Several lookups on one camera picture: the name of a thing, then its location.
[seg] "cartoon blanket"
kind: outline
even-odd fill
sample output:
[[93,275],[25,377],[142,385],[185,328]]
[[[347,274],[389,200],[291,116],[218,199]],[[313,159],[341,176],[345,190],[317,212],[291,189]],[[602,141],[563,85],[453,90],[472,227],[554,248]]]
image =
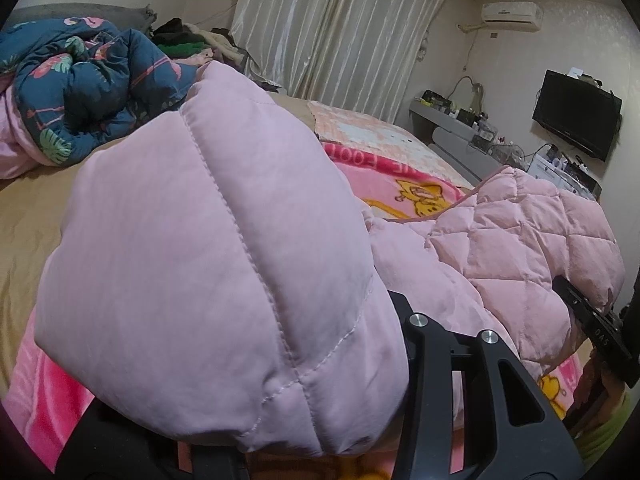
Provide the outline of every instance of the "cartoon blanket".
[[52,166],[77,164],[177,108],[195,71],[100,18],[19,23],[0,34],[0,75],[15,75],[17,109]]

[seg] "black tv screen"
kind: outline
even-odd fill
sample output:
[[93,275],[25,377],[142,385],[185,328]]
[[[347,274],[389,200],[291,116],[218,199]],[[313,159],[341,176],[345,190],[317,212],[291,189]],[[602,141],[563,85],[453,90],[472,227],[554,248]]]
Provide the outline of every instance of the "black tv screen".
[[622,101],[612,92],[547,70],[533,120],[588,155],[605,160],[618,130],[621,107]]

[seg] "silver curtain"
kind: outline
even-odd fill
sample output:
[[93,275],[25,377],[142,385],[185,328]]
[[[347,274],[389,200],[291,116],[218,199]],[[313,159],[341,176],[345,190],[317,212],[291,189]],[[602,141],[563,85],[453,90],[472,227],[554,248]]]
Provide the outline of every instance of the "silver curtain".
[[239,0],[231,32],[289,95],[393,122],[443,1]]

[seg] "quilted blanket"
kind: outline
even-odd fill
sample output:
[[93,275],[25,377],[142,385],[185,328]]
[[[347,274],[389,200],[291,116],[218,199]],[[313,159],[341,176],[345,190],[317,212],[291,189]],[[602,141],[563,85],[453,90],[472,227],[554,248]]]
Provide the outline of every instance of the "quilted blanket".
[[539,378],[582,338],[558,274],[600,309],[617,296],[597,203],[506,168],[435,218],[376,218],[304,124],[213,62],[179,112],[79,171],[34,336],[176,440],[357,454],[393,442],[406,392],[388,289],[450,330],[495,330]]
[[0,75],[45,161],[71,166],[177,108],[195,67],[168,59],[139,31],[100,18],[19,23],[0,33]]

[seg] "silver screw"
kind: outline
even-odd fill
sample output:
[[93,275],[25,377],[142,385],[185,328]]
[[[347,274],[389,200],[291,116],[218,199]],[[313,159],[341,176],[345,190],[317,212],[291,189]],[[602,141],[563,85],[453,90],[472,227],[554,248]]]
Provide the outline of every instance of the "silver screw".
[[409,318],[409,323],[411,323],[413,326],[426,326],[428,322],[429,318],[424,314],[413,314]]
[[498,342],[498,335],[493,330],[485,330],[480,334],[482,341],[489,343],[490,345]]

